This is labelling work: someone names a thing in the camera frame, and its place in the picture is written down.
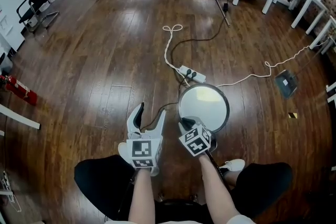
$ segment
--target person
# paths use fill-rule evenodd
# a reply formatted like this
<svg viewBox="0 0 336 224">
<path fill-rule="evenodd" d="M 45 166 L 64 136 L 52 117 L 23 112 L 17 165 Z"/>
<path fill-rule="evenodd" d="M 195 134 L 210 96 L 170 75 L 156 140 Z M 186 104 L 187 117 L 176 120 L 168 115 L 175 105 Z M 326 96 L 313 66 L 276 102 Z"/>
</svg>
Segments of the person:
<svg viewBox="0 0 336 224">
<path fill-rule="evenodd" d="M 103 214 L 106 224 L 248 224 L 265 211 L 290 186 L 286 163 L 250 164 L 235 159 L 220 168 L 225 187 L 206 154 L 197 156 L 202 170 L 205 205 L 186 200 L 157 202 L 153 198 L 151 171 L 141 168 L 129 184 L 134 168 L 119 155 L 88 159 L 75 167 L 75 181 L 83 194 Z"/>
</svg>

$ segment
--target power strip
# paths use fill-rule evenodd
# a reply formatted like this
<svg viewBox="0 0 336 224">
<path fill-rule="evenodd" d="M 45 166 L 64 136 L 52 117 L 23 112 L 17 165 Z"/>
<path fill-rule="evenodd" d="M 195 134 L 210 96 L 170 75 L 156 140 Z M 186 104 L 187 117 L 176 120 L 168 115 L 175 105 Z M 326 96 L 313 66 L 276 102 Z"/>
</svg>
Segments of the power strip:
<svg viewBox="0 0 336 224">
<path fill-rule="evenodd" d="M 187 71 L 188 70 L 191 70 L 191 73 L 187 76 L 188 78 L 191 78 L 192 77 L 192 73 L 193 72 L 196 72 L 196 71 L 194 71 L 194 70 L 192 70 L 191 68 L 189 68 L 189 67 L 185 67 L 185 66 L 181 66 L 178 70 L 179 70 L 179 72 L 182 74 L 182 75 L 187 75 Z M 201 74 L 201 73 L 198 73 L 198 72 L 196 72 L 196 76 L 193 78 L 193 80 L 195 80 L 195 81 L 197 81 L 197 82 L 199 82 L 199 83 L 205 83 L 205 79 L 206 79 L 206 77 L 203 75 L 203 74 Z"/>
</svg>

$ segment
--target small box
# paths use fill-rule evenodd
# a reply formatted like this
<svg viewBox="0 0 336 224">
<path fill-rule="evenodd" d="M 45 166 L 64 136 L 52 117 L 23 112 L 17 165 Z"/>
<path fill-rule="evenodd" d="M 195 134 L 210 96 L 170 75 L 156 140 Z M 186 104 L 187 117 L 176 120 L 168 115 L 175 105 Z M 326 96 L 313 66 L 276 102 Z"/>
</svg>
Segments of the small box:
<svg viewBox="0 0 336 224">
<path fill-rule="evenodd" d="M 162 138 L 126 140 L 128 156 L 134 168 L 156 167 L 161 153 Z"/>
<path fill-rule="evenodd" d="M 195 157 L 210 148 L 211 133 L 202 125 L 199 125 L 179 139 L 184 147 Z"/>
</svg>

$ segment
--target plug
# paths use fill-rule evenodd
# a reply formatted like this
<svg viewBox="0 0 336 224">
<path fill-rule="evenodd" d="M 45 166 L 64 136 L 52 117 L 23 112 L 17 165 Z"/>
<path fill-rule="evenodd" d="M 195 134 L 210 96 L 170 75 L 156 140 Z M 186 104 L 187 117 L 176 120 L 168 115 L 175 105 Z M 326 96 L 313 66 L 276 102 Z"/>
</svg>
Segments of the plug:
<svg viewBox="0 0 336 224">
<path fill-rule="evenodd" d="M 224 3 L 223 11 L 227 12 L 228 10 L 229 10 L 229 4 L 228 3 Z"/>
</svg>

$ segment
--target white sneaker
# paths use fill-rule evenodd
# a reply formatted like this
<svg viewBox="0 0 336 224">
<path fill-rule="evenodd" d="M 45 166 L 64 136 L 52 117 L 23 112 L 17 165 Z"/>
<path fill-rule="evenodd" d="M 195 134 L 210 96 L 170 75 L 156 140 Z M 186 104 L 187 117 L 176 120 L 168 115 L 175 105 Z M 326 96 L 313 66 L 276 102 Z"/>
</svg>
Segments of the white sneaker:
<svg viewBox="0 0 336 224">
<path fill-rule="evenodd" d="M 220 169 L 226 168 L 229 171 L 236 172 L 244 169 L 245 161 L 243 159 L 233 159 L 232 161 L 225 162 L 225 165 L 221 166 Z"/>
<path fill-rule="evenodd" d="M 127 163 L 131 164 L 131 160 L 128 157 L 126 142 L 119 143 L 118 152 L 119 152 L 120 157 L 122 157 Z M 157 176 L 159 172 L 160 172 L 160 169 L 158 167 L 152 167 L 151 176 Z"/>
</svg>

